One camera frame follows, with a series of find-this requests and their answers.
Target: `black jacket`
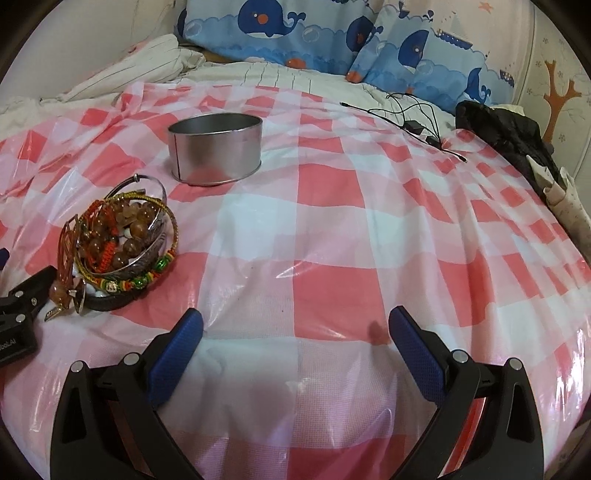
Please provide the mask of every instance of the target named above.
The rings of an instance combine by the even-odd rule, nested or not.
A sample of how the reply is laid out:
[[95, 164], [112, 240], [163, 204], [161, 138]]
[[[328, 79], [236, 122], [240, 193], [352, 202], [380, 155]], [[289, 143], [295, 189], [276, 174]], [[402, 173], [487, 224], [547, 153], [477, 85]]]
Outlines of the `black jacket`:
[[542, 188], [534, 178], [534, 172], [526, 155], [538, 164], [548, 167], [554, 180], [561, 182], [558, 167], [540, 136], [540, 126], [531, 118], [505, 109], [491, 109], [476, 102], [461, 102], [456, 107], [456, 128], [470, 130], [499, 152], [530, 183], [535, 192], [545, 200]]

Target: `silver screw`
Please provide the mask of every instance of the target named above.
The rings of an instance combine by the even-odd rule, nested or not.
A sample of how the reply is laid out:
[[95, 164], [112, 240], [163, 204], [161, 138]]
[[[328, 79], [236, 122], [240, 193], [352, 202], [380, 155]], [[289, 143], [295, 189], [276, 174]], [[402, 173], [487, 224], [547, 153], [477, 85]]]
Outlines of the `silver screw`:
[[521, 363], [521, 360], [519, 360], [518, 358], [512, 358], [511, 360], [509, 360], [509, 366], [513, 370], [518, 370], [518, 371], [523, 368], [523, 364]]
[[137, 353], [128, 353], [123, 358], [123, 363], [125, 365], [131, 366], [131, 365], [135, 365], [137, 362], [139, 362], [139, 355]]
[[454, 350], [453, 359], [459, 364], [465, 364], [468, 361], [468, 354], [464, 350]]
[[76, 373], [80, 372], [83, 368], [84, 368], [84, 362], [82, 360], [77, 360], [72, 364], [72, 366], [70, 367], [70, 370], [72, 370], [76, 374]]

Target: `checkered tablecloth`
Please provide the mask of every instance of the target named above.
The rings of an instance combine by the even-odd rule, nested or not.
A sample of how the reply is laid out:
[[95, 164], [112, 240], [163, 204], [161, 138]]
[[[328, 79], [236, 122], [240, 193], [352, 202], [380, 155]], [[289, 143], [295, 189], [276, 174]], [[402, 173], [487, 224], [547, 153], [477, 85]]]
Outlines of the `checkered tablecloth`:
[[[260, 171], [178, 184], [167, 127], [222, 111], [264, 119]], [[27, 458], [49, 477], [73, 361], [116, 363], [194, 306], [206, 334], [160, 414], [207, 480], [389, 478], [434, 412], [388, 337], [401, 304], [450, 349], [524, 361], [551, 461], [589, 395], [591, 270], [492, 148], [466, 131], [444, 143], [467, 163], [319, 97], [207, 83], [138, 83], [110, 110], [0, 142], [3, 292], [55, 263], [64, 221], [136, 172], [162, 180], [180, 228], [146, 298], [39, 322], [39, 353], [0, 372]]]

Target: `gold braided bracelet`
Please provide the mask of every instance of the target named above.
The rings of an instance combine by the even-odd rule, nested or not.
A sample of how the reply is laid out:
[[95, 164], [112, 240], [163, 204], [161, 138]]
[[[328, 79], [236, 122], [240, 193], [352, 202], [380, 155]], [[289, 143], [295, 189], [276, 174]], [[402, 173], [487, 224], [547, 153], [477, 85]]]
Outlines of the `gold braided bracelet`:
[[80, 260], [78, 254], [76, 254], [74, 261], [76, 262], [76, 267], [78, 268], [78, 272], [80, 275], [84, 277], [84, 279], [95, 285], [101, 290], [104, 290], [107, 293], [116, 294], [121, 292], [126, 292], [130, 290], [143, 290], [152, 282], [154, 282], [163, 272], [164, 270], [172, 263], [174, 257], [176, 255], [176, 250], [178, 246], [178, 225], [174, 214], [163, 202], [153, 197], [148, 197], [147, 195], [139, 194], [137, 192], [126, 192], [120, 193], [105, 200], [105, 203], [115, 203], [121, 200], [143, 200], [145, 202], [150, 202], [156, 205], [159, 209], [164, 211], [168, 218], [170, 218], [170, 222], [173, 225], [173, 244], [168, 249], [168, 251], [160, 257], [155, 263], [149, 272], [139, 275], [135, 278], [130, 280], [116, 280], [114, 278], [97, 278], [95, 277], [92, 272], [90, 272]]

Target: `blue gripper pad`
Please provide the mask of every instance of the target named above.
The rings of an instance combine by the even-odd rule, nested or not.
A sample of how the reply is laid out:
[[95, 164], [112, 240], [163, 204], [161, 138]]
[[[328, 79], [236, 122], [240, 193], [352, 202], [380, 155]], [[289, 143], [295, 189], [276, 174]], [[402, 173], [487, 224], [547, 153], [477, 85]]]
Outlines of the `blue gripper pad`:
[[388, 329], [421, 394], [440, 407], [446, 395], [445, 374], [421, 337], [430, 332], [422, 332], [403, 307], [390, 312]]
[[148, 374], [148, 401], [154, 410], [167, 402], [177, 388], [189, 360], [203, 338], [203, 317], [197, 310], [188, 309], [175, 328], [176, 335]]
[[0, 248], [0, 271], [6, 266], [10, 253], [5, 248]]

